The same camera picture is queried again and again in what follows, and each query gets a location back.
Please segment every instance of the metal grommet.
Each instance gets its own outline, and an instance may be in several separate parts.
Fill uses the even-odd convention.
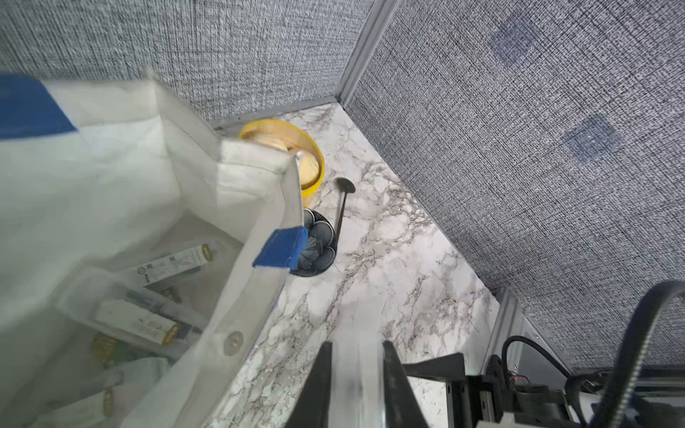
[[[237,354],[242,346],[243,339],[242,333],[239,331],[234,331],[229,334],[226,341],[223,343],[224,354],[228,356]]]

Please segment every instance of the blue tape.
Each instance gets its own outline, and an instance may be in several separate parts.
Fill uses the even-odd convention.
[[[75,131],[38,80],[0,74],[0,139],[40,137]]]
[[[276,229],[262,247],[252,266],[297,269],[297,258],[307,244],[307,229],[302,226]]]

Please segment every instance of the gray fabric wall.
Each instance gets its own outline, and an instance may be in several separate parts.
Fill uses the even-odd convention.
[[[685,3],[406,0],[346,110],[576,367],[685,277]],[[671,304],[650,364],[685,363]]]
[[[373,0],[7,0],[0,73],[132,79],[206,118],[333,95]]]

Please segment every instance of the metal wall trim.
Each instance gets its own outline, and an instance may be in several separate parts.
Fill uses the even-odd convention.
[[[366,18],[362,32],[357,39],[357,43],[336,89],[336,98],[343,108],[345,108],[345,104],[349,100],[350,95],[352,95],[364,70],[366,70],[366,66],[369,64],[378,41],[388,26],[388,22],[400,1],[376,0],[371,7],[369,16]]]
[[[528,319],[525,315],[525,310],[509,290],[500,288],[496,293],[496,297],[499,302],[499,312],[497,313],[493,333],[490,335],[490,342],[488,343],[485,360],[481,365],[481,374],[485,373],[490,355],[495,354],[499,357],[502,356],[502,345],[510,336],[525,336],[536,341],[555,357],[565,369],[570,373],[574,373],[572,365],[566,361],[551,342],[545,339],[540,332],[540,329]],[[507,352],[509,370],[516,370],[516,367],[519,365],[519,360],[521,359],[521,347],[524,346],[527,345],[515,342],[509,347],[509,351]]]
[[[226,129],[231,129],[239,125],[244,125],[248,122],[272,118],[280,114],[298,112],[300,110],[304,110],[307,108],[318,107],[320,105],[336,102],[338,102],[338,100],[333,95],[330,95],[328,97],[323,98],[277,105],[276,107],[268,108],[266,110],[260,110],[259,112],[238,114],[223,119],[214,119],[213,121],[209,121],[209,124],[216,131],[225,131]]]

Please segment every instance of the marble countertop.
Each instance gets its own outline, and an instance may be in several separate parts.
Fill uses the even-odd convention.
[[[281,118],[304,129],[326,161],[310,208],[335,224],[341,197],[333,179],[350,179],[357,192],[347,197],[334,265],[288,279],[211,425],[282,426],[321,344],[360,317],[402,362],[463,352],[467,373],[477,374],[499,304],[466,260],[339,104]],[[445,385],[410,382],[429,425],[446,427]]]

